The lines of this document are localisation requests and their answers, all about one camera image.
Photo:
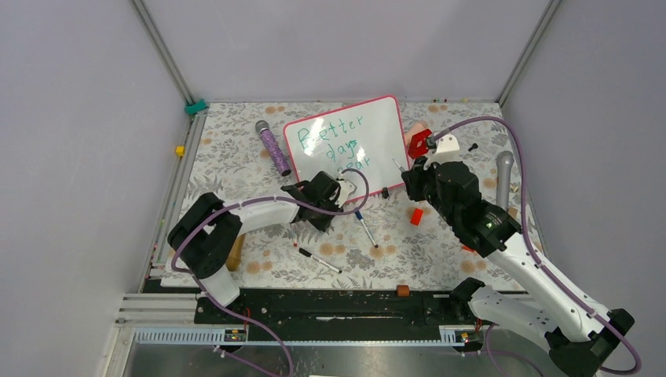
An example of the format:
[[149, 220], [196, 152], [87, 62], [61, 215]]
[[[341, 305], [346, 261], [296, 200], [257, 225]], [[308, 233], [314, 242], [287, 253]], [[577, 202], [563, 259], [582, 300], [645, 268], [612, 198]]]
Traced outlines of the pink framed whiteboard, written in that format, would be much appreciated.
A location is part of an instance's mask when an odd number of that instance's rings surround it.
[[347, 168], [368, 180], [369, 194], [402, 186], [392, 159], [408, 168], [397, 99], [384, 96], [286, 124], [283, 136], [300, 181], [320, 171], [337, 177]]

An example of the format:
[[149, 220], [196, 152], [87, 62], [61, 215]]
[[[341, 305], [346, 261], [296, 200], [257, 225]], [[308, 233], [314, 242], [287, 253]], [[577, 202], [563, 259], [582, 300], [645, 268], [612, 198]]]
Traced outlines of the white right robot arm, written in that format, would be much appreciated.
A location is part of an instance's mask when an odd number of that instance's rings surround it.
[[620, 345], [635, 320], [625, 309], [608, 309], [580, 290], [533, 245], [503, 208], [482, 198], [478, 177], [465, 163], [420, 157], [401, 170], [408, 198], [426, 201], [459, 241], [510, 275], [538, 302], [534, 308], [475, 278], [450, 294], [455, 320], [490, 321], [533, 342], [567, 376], [593, 376]]

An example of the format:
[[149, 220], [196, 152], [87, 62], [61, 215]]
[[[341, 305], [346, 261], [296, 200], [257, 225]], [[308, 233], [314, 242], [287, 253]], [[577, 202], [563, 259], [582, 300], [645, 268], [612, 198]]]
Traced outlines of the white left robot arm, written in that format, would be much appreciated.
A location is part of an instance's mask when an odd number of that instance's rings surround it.
[[202, 291], [214, 302], [214, 313], [226, 323], [243, 315], [240, 288], [226, 265], [239, 236], [272, 225], [306, 221], [321, 232], [357, 186], [321, 171], [309, 181], [285, 185], [271, 196], [246, 199], [226, 206], [214, 193], [201, 195], [170, 230], [167, 242], [180, 251], [185, 264]]

